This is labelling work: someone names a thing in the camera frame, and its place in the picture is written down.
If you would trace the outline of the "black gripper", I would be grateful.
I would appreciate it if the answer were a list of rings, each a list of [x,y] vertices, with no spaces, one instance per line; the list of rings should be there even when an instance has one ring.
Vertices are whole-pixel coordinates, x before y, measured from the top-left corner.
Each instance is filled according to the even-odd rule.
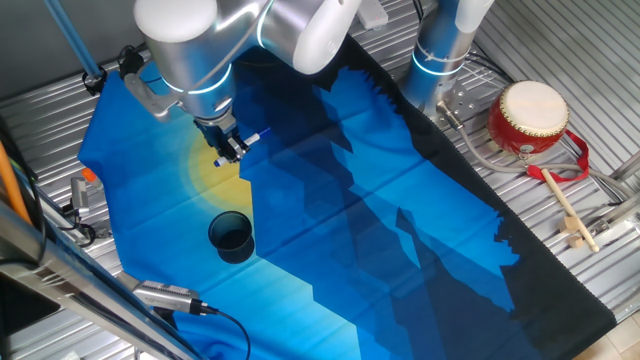
[[[195,125],[204,135],[207,144],[214,147],[226,160],[240,162],[250,150],[250,146],[239,137],[233,115],[224,115],[216,119],[196,118]]]

